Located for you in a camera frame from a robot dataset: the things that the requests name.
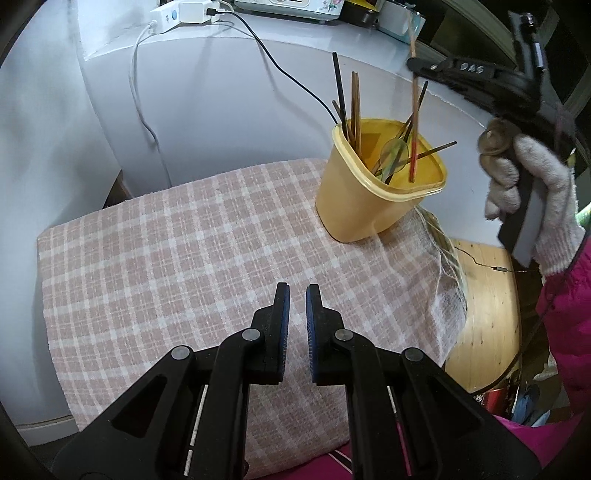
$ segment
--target black cable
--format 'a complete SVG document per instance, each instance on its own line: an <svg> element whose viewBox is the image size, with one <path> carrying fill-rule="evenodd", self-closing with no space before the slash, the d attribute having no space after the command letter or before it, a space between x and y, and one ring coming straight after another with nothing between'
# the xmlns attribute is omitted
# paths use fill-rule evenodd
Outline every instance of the black cable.
<svg viewBox="0 0 591 480"><path fill-rule="evenodd" d="M215 13L211 13L211 15L221 14L221 13L225 13L227 15L234 15L234 17L236 17L238 20L240 20L244 24L244 26L248 29L248 31L251 33L251 35L254 37L254 39L257 41L257 43L261 46L261 48L263 49L263 51L265 52L265 54L267 54L267 57L269 57L269 60L272 61L272 63L275 66L275 68L277 68L277 70L279 70L283 75L285 75L292 82L294 82L298 87L301 87L307 93L309 93L310 95L312 95L312 97L314 97L315 100L317 100L325 108L325 110L329 113L330 117L335 122L335 125L338 124L337 119L335 118L335 116L333 115L333 113L330 111L330 108L328 108L328 106L320 99L320 97L318 97L309 88L307 88L304 85L302 85L298 80L296 80L295 78L293 78L289 73L287 73L284 69L282 69L279 66L279 64L273 58L273 55L271 55L271 53L269 53L269 51L267 50L267 47L265 46L265 44L261 41L261 39L259 37L256 36L256 33L254 33L254 31L252 30L252 28L246 23L246 21L240 15L238 15L236 12L230 12L229 10L226 10L226 11L223 11L223 12L221 12L221 11L215 11Z"/></svg>
<svg viewBox="0 0 591 480"><path fill-rule="evenodd" d="M470 252L466 252L463 248L456 247L455 245L453 246L453 248L455 248L456 250L459 250L460 252L464 252L468 257L470 257L472 260L474 260L474 263L476 265L480 265L481 267L491 268L493 270L496 270L497 272L521 273L521 272L527 271L527 270L509 270L508 268L505 268L505 267L493 267L491 265L486 265L484 263L480 263L480 262L476 261L476 258L474 258L474 256Z"/></svg>
<svg viewBox="0 0 591 480"><path fill-rule="evenodd" d="M506 378L506 376L509 374L509 372L511 372L511 370L513 370L513 367L515 366L515 364L523 356L523 353L529 347L531 341L534 339L534 335L538 331L538 328L540 328L540 325L542 325L542 322L544 321L546 314L550 311L550 309L554 305L554 300L556 299L556 297L558 296L559 293L562 293L562 290L564 289L564 287L566 285L566 281L568 280L570 273L573 271L573 268L577 264L579 257L583 253L583 250L585 249L585 245L587 243L587 239L589 238L589 232L590 232L589 226L591 226L591 223L589 225L587 225L587 228L585 229L585 235L583 237L583 241L579 245L579 249L575 253L573 260L570 263L569 267L565 270L565 272L563 274L562 283L560 284L560 287L558 287L556 289L556 291L554 292L554 294L552 295L552 298L550 299L550 301L546 305L546 308L542 312L542 315L540 315L540 318L538 318L534 327L531 329L530 334L525 339L525 342L522 343L521 348L519 349L517 354L514 356L513 360L509 364L509 366L507 368L505 368L505 371L501 375L499 375L499 377L494 382L491 382L487 386L482 387L482 388L476 390L475 392L472 392L471 393L472 396L476 397L478 395L482 395L483 393L486 393L489 390L495 388L499 383L501 383Z"/></svg>

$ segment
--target white wall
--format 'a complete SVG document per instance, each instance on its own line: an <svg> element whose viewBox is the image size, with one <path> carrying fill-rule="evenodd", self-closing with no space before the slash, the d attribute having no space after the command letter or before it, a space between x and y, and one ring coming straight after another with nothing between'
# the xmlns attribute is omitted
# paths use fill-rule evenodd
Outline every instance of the white wall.
<svg viewBox="0 0 591 480"><path fill-rule="evenodd" d="M244 15L277 62L330 104L336 98L331 51L340 54L349 96L359 72L365 117L406 119L411 88L408 46L377 31L347 24L322 26ZM135 194L166 188L151 138L140 124L128 82L128 30L83 62L91 101ZM327 158L334 126L306 92L277 72L236 21L182 26L151 37L138 50L138 91L156 131L173 184L253 164ZM430 83L420 129L441 153L447 187L424 201L456 238L498 245L498 222L483 217L489 179L478 163L476 140L490 114Z"/></svg>
<svg viewBox="0 0 591 480"><path fill-rule="evenodd" d="M159 0L72 0L77 4L83 56L104 47L126 30L146 22Z"/></svg>
<svg viewBox="0 0 591 480"><path fill-rule="evenodd" d="M67 0L48 0L0 68L0 400L16 424L69 414L47 347L37 236L100 209L119 171L78 43Z"/></svg>

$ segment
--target chopstick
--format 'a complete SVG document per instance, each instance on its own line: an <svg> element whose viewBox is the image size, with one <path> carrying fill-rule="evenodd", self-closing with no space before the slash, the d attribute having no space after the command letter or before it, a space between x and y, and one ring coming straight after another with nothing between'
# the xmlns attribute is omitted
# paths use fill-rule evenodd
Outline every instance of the chopstick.
<svg viewBox="0 0 591 480"><path fill-rule="evenodd" d="M408 35L410 36L410 54L411 57L417 56L417 46L413 31L413 18L407 11L408 17ZM414 177L417 172L417 137L418 137L418 76L413 73L413 139L411 143L410 171L408 172L408 181L414 183Z"/></svg>
<svg viewBox="0 0 591 480"><path fill-rule="evenodd" d="M336 100L333 100L333 107L335 107L335 112L337 114L337 116L340 118L340 108L339 108L339 104L336 102ZM349 137L351 137L353 134L351 132L351 127L349 126L348 122L345 122L345 125L347 127L347 134Z"/></svg>
<svg viewBox="0 0 591 480"><path fill-rule="evenodd" d="M333 52L333 64L335 66L335 78L336 78L336 90L339 95L339 107L340 107L340 122L342 124L343 135L345 140L349 140L347 134L347 110L345 108L345 94L343 93L343 79L340 76L339 56Z"/></svg>
<svg viewBox="0 0 591 480"><path fill-rule="evenodd" d="M423 104L423 99L425 98L425 93L427 93L427 85L429 85L429 81L425 80L425 83L423 83L423 89L421 90L421 96L418 98L418 108L419 109L421 108L421 105ZM404 126L401 128L400 132L398 132L397 137L400 138L402 136L402 134L404 132L406 132L406 134L404 135L404 141L407 142L408 136L410 135L412 128L413 128L413 114L411 113L410 116L408 117L408 120L406 121Z"/></svg>
<svg viewBox="0 0 591 480"><path fill-rule="evenodd" d="M417 160L428 157L429 155L433 155L434 153L440 152L441 150L445 150L446 148L453 147L456 144L457 142L454 140L453 142L446 143L445 145L439 145L438 147L432 148L431 150L427 150L426 152L417 155Z"/></svg>
<svg viewBox="0 0 591 480"><path fill-rule="evenodd" d="M351 72L351 121L353 122L354 150L361 158L361 94L359 93L359 73Z"/></svg>
<svg viewBox="0 0 591 480"><path fill-rule="evenodd" d="M454 140L453 142L449 142L444 145L439 145L438 147L432 148L431 150L427 150L426 152L423 152L423 153L417 155L417 161L420 160L421 158L425 158L425 157L428 157L429 155L433 155L434 153L440 152L441 150L445 150L446 148L453 147L456 144L457 144L457 142ZM404 165L406 166L409 163L410 163L410 160L407 160ZM386 179L386 181L384 182L386 185L390 185L390 181L392 180L394 173L392 173Z"/></svg>

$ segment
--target yellow plastic container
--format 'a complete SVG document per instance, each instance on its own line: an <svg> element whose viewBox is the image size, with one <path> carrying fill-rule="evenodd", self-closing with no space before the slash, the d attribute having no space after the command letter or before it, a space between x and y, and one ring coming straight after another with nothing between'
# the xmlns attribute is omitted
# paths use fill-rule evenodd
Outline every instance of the yellow plastic container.
<svg viewBox="0 0 591 480"><path fill-rule="evenodd" d="M361 159L345 140L340 125L332 131L333 149L316 194L316 210L328 233L339 242L355 242L383 232L427 195L445 186L447 170L437 154L417 162L415 182L408 181L407 164L395 173L390 185L371 169L384 144L402 128L396 120L361 120ZM432 147L419 135L418 152Z"/></svg>

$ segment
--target metal pivot pin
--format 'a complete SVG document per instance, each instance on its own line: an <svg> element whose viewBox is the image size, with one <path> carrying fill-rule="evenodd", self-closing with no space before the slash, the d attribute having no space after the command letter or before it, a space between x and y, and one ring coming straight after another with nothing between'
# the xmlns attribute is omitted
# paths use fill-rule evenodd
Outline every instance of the metal pivot pin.
<svg viewBox="0 0 591 480"><path fill-rule="evenodd" d="M242 332L242 338L248 342L254 342L255 340L258 340L260 336L261 332L259 332L256 328L247 328Z"/></svg>
<svg viewBox="0 0 591 480"><path fill-rule="evenodd" d="M404 356L410 360L411 362L420 362L423 357L425 356L425 354L419 350L418 348L407 348L404 351Z"/></svg>
<svg viewBox="0 0 591 480"><path fill-rule="evenodd" d="M353 338L353 332L346 328L341 328L335 332L335 338L341 342L348 342Z"/></svg>
<svg viewBox="0 0 591 480"><path fill-rule="evenodd" d="M189 348L184 346L184 345L179 345L173 348L173 351L170 353L170 355L175 359L175 360L185 360L189 354L191 352L189 351Z"/></svg>

